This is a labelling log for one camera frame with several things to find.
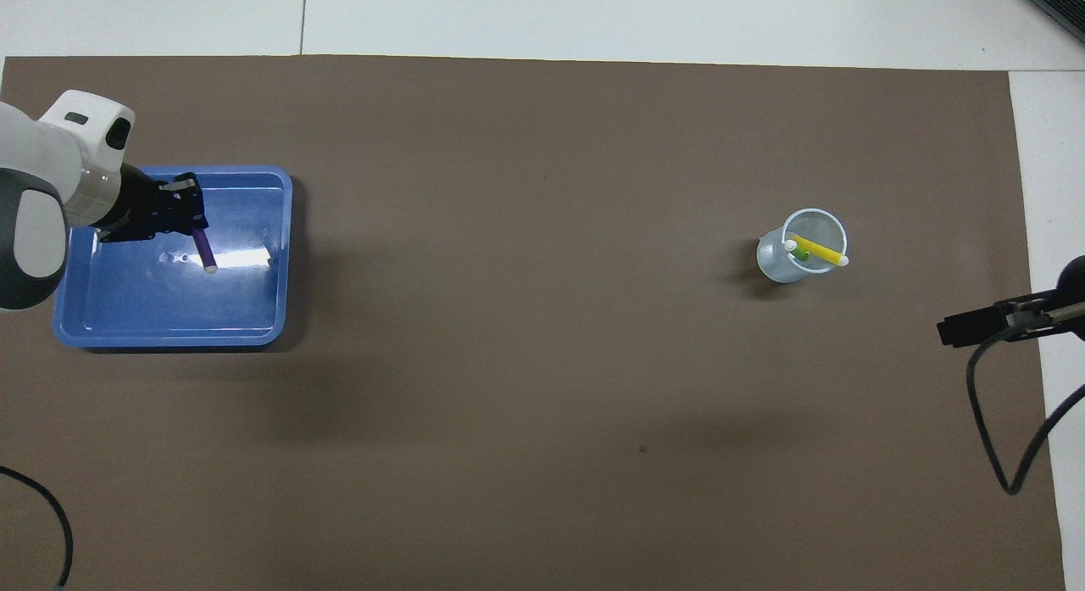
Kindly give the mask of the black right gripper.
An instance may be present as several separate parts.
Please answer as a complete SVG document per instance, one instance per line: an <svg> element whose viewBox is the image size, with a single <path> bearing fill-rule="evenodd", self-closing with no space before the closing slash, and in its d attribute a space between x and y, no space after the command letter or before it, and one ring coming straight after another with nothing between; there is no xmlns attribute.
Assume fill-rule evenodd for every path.
<svg viewBox="0 0 1085 591"><path fill-rule="evenodd" d="M1006 327L1020 327L1009 341L1030 341L1070 333L1084 341L1084 256L1065 264L1054 290L1020 297L1014 304L950 314L937 323L939 341L952 348L971 347Z"/></svg>

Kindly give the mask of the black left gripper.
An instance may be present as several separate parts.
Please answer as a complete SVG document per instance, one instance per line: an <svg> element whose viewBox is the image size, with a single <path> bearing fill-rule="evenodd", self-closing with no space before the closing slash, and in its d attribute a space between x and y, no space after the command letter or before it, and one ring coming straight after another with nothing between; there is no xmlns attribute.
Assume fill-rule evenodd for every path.
<svg viewBox="0 0 1085 591"><path fill-rule="evenodd" d="M158 234L192 236L195 231L209 227L205 209L203 206L170 207L170 204L201 204L202 201L202 188L197 175L192 171L165 182L123 163L119 196L108 213L97 221L97 239L101 243L128 243L152 240Z"/></svg>

